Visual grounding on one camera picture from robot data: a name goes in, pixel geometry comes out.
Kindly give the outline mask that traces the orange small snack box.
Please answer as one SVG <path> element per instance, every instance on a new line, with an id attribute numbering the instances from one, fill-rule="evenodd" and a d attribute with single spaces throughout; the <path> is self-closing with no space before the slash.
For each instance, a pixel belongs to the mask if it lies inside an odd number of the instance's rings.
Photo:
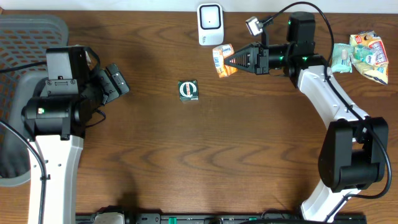
<path id="1" fill-rule="evenodd" d="M 228 77 L 238 71 L 237 68 L 224 64 L 224 59 L 234 54 L 234 49 L 231 44 L 224 44 L 215 47 L 212 50 L 212 54 L 216 72 L 220 78 Z"/>

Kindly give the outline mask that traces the round green label package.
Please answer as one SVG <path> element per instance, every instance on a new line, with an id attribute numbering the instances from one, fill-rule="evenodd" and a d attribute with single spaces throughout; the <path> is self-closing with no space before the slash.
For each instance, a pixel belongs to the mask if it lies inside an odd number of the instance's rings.
<path id="1" fill-rule="evenodd" d="M 178 81 L 178 93 L 180 101 L 198 100 L 198 83 L 196 80 Z"/>

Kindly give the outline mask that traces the teal snack packet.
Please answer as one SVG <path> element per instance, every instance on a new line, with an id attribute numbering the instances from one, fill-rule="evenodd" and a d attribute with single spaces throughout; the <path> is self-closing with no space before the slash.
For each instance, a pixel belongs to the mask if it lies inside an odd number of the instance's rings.
<path id="1" fill-rule="evenodd" d="M 331 69 L 332 72 L 351 73 L 351 56 L 354 53 L 354 47 L 348 44 L 334 44 Z"/>

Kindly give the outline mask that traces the white blue snack bag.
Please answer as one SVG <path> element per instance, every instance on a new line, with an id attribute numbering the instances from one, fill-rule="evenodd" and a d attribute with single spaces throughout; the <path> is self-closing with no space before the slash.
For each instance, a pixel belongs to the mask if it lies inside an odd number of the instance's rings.
<path id="1" fill-rule="evenodd" d="M 352 62 L 364 77 L 382 85 L 388 84 L 388 58 L 384 43 L 373 30 L 350 35 L 354 48 Z"/>

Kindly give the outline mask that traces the green white small box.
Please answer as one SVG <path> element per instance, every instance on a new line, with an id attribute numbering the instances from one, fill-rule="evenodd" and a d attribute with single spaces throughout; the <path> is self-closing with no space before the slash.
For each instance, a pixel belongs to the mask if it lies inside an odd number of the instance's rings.
<path id="1" fill-rule="evenodd" d="M 368 65 L 376 64 L 376 53 L 377 51 L 375 49 L 363 45 L 357 45 L 354 48 L 354 58 Z"/>

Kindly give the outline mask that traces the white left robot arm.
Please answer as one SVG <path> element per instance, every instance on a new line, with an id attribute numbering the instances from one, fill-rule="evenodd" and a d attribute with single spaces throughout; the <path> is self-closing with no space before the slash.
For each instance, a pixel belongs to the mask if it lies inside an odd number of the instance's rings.
<path id="1" fill-rule="evenodd" d="M 114 63 L 98 70 L 79 93 L 76 78 L 53 79 L 30 72 L 21 93 L 23 130 L 29 142 L 29 223 L 75 223 L 76 178 L 94 113 L 126 94 L 129 86 Z"/>

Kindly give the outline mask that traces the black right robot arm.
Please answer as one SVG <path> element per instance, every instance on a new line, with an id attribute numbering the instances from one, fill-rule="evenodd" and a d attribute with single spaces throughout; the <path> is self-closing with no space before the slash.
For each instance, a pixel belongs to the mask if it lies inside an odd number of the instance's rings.
<path id="1" fill-rule="evenodd" d="M 226 57 L 224 63 L 256 75 L 283 69 L 284 75 L 312 103 L 327 132 L 318 158 L 320 181 L 300 207 L 302 219 L 332 223 L 351 198 L 384 180 L 391 185 L 392 167 L 386 151 L 389 128 L 382 117 L 370 117 L 337 83 L 326 58 L 315 53 L 315 18 L 309 12 L 289 17 L 287 41 L 271 45 L 266 27 L 273 17 L 251 17 L 246 25 L 253 42 Z"/>

